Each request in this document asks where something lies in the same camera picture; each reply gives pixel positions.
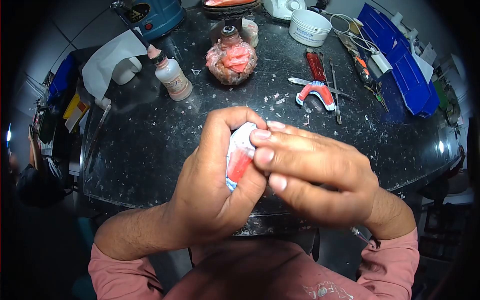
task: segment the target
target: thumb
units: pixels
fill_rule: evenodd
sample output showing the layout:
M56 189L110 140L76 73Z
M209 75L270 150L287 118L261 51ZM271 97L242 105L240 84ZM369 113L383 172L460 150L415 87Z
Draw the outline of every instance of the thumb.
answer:
M265 191L267 179L253 163L250 163L239 180L232 195L227 199L229 209L227 215L245 224L248 216Z

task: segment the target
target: fingernail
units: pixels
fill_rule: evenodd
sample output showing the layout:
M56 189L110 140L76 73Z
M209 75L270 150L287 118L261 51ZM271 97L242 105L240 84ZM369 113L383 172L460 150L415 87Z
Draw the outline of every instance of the fingernail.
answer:
M272 133L269 132L268 130L255 129L255 130L253 131L253 135L254 135L257 139L265 140L265 139L268 139L268 138L270 137L270 135L272 135Z
M282 175L272 174L268 179L268 185L270 185L274 192L283 192L287 187L287 178Z
M273 150L270 148L260 148L255 152L257 156L257 161L261 164L268 164L272 161Z
M277 121L267 121L267 126L271 129L285 129L285 124Z

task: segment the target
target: forearm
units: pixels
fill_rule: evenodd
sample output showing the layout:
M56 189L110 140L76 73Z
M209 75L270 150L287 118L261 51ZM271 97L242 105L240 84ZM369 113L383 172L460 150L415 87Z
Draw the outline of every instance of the forearm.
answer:
M33 140L30 142L30 149L33 151L33 160L35 164L33 165L35 169L37 169L40 174L45 174L45 168L42 161L42 155L40 153L40 148L38 147L38 143Z
M95 244L105 255L123 261L179 249L171 234L167 206L118 213L97 230Z
M33 155L33 144L30 142L30 160L29 160L29 163L30 165L32 165L32 167L35 168L35 157Z
M372 214L364 225L379 240L402 237L417 226L410 207L380 187L373 201Z

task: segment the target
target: white appliance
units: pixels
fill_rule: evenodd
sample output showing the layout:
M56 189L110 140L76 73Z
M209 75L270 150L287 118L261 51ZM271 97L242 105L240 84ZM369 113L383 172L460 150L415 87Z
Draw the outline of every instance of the white appliance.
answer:
M291 20L294 10L305 10L304 0L265 0L265 10L274 18Z

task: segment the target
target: finger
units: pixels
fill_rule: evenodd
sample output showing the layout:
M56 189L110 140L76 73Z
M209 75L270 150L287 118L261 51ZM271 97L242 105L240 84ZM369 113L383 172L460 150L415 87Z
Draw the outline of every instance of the finger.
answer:
M338 147L345 148L345 149L352 149L352 148L355 149L355 147L353 147L349 144L342 143L342 142L337 141L335 139L332 139L332 138L329 138L329 137L326 137L326 136L323 136L323 135L319 135L317 133L313 133L313 132L310 132L310 131L307 131L307 130L304 130L304 129L299 129L299 128L294 127L294 126L285 125L285 124L277 122L277 121L267 121L267 126L268 126L268 129L272 132L284 132L284 133L288 133L288 134L299 135L299 136L303 136L303 137L306 137L306 138L318 140L319 142L331 143L331 144L334 144Z
M370 161L363 155L350 152L306 152L261 147L255 151L253 161L263 171L326 183L346 191L355 191L360 183L370 179L369 174L362 171L370 168Z
M211 111L202 130L197 155L208 162L222 160L222 167L226 166L228 145L231 130L238 129L246 122L257 125L258 128L267 129L265 121L251 108L234 107Z
M372 212L369 202L358 201L352 192L332 192L310 183L277 173L270 175L269 186L296 212L320 224L355 225Z
M342 150L332 143L323 143L319 139L311 139L295 134L270 132L255 129L250 134L250 141L257 147L282 148L296 151L319 151L321 149Z
M225 211L225 217L238 220L240 226L245 224L253 207L264 193L266 184L265 176L253 163L249 164L237 187L224 204L222 211Z

